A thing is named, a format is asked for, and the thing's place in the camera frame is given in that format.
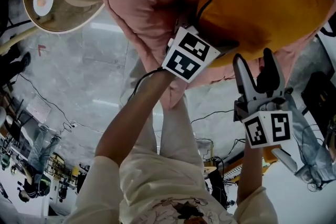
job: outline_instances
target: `graphic print on shirt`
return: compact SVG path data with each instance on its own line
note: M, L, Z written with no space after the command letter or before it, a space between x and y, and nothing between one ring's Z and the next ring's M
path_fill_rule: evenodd
M273 141L290 139L289 119L287 114L271 114Z
M190 79L201 67L198 63L177 50L174 51L166 66L177 74L183 76L185 79Z
M210 46L194 35L187 33L179 44L180 47L203 61L209 52Z
M252 146L267 144L267 139L258 116L244 124Z
M209 210L206 200L198 198L167 198L158 201L136 222L140 224L236 224L236 222L223 211L220 216Z

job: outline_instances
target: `white t-shirt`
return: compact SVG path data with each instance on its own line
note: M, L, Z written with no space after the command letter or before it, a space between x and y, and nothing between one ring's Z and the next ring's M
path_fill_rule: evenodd
M65 223L278 223L259 188L231 216L205 189L202 171L185 162L138 151L121 165L96 157Z

